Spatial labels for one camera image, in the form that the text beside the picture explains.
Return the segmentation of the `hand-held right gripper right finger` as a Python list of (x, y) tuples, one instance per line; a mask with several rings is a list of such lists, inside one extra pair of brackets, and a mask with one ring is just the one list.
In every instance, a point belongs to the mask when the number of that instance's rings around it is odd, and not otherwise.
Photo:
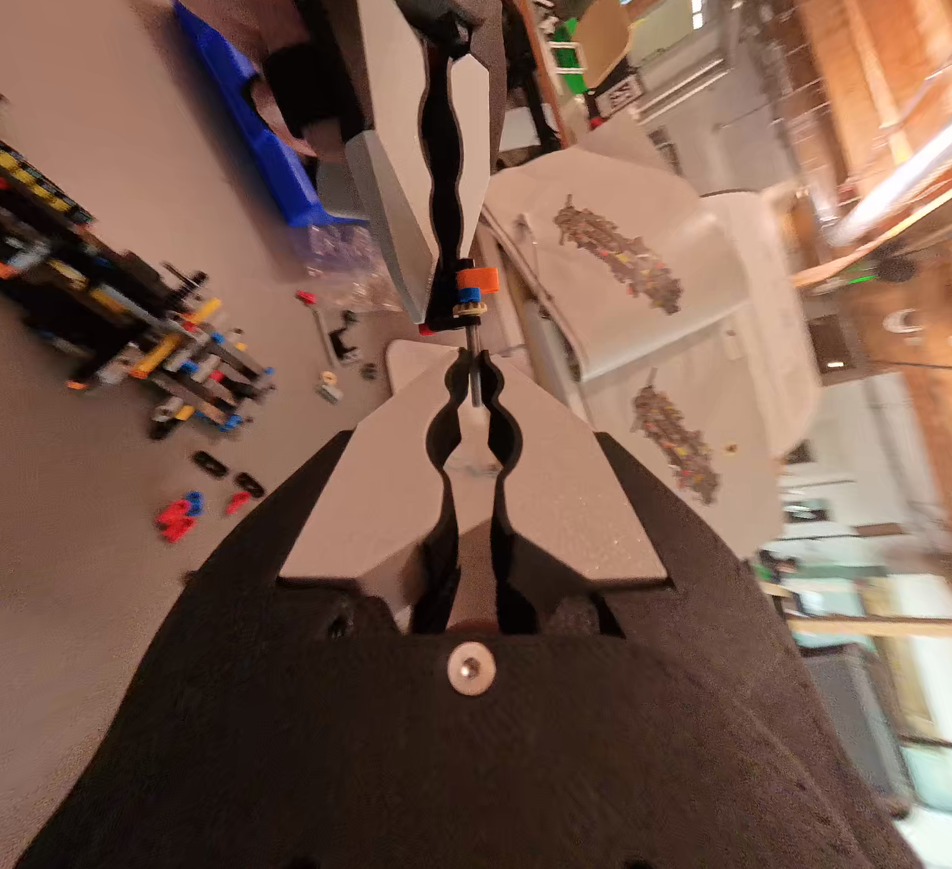
[(480, 355), (490, 523), (503, 633), (537, 633), (567, 600), (661, 586), (668, 573), (589, 423), (502, 359)]

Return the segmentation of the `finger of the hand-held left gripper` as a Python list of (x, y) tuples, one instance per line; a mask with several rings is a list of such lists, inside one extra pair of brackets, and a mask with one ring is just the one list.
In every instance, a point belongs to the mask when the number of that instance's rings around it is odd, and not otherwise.
[(346, 144), (348, 168), (401, 304), (421, 324), (440, 256), (422, 115), (433, 65), (448, 55), (409, 23), (396, 0), (356, 0), (356, 9), (371, 113), (368, 127)]
[(490, 178), (490, 77), (472, 55), (439, 59), (437, 244), (439, 265), (470, 256)]

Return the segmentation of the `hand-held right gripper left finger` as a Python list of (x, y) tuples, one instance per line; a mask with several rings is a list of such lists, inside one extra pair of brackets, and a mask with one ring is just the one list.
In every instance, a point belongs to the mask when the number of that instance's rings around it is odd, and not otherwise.
[(384, 601), (414, 633), (446, 630), (458, 591), (459, 526), (446, 462), (462, 440), (473, 356), (437, 357), (359, 423), (279, 579)]

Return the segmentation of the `small lego axle assembly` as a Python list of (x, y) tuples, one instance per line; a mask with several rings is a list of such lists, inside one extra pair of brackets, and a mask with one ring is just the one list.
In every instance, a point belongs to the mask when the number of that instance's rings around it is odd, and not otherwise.
[(481, 324), (487, 314), (486, 299), (500, 289), (495, 267), (478, 267), (471, 258), (462, 258), (438, 266), (430, 290), (424, 319), (418, 325), (422, 338), (451, 330), (463, 330), (470, 356), (470, 399), (482, 406)]

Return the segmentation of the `black angled lego beam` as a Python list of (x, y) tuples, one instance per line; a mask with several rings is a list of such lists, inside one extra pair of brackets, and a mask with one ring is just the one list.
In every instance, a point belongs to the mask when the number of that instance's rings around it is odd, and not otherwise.
[(341, 365), (360, 363), (363, 355), (358, 346), (351, 345), (347, 340), (348, 330), (359, 323), (359, 315), (351, 309), (341, 312), (341, 325), (336, 329), (327, 329), (327, 339), (336, 361)]

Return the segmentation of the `long grey lego axle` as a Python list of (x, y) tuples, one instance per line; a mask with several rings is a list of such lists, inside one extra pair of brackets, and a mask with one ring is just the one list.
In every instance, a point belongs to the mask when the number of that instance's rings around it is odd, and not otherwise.
[(310, 312), (313, 315), (319, 337), (327, 356), (328, 369), (331, 371), (336, 371), (339, 369), (339, 361), (335, 352), (333, 340), (330, 337), (330, 331), (328, 329), (324, 313), (317, 305), (312, 305), (310, 307)]

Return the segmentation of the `white lego instruction book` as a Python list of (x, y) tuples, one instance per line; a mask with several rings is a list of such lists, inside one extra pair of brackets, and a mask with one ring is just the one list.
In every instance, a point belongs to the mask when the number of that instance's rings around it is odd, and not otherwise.
[(766, 194), (699, 195), (579, 146), (496, 173), (482, 218), (565, 339), (589, 422), (751, 558), (821, 384)]

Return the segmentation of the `lego car chassis model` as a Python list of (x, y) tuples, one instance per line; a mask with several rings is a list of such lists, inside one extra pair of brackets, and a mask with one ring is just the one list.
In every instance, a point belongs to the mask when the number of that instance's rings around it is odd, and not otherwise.
[(80, 203), (2, 141), (2, 296), (36, 336), (77, 357), (65, 385), (150, 384), (161, 396), (149, 414), (153, 441), (191, 421), (223, 435), (253, 423), (276, 390), (274, 371), (247, 352), (244, 331), (224, 324), (206, 273), (165, 264), (167, 281), (92, 226)]

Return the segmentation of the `clear plastic bag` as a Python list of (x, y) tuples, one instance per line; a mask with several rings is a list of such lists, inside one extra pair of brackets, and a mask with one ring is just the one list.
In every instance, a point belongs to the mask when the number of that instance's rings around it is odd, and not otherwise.
[(404, 313), (380, 247), (363, 224), (312, 224), (294, 231), (293, 244), (320, 307), (358, 315)]

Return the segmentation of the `blue bin with label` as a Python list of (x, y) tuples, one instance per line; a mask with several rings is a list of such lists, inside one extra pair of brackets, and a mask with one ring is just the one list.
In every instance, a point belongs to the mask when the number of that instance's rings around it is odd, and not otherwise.
[(257, 75), (252, 62), (178, 0), (173, 10), (285, 222), (294, 228), (359, 223), (327, 213), (303, 161), (253, 111), (244, 96), (245, 86)]

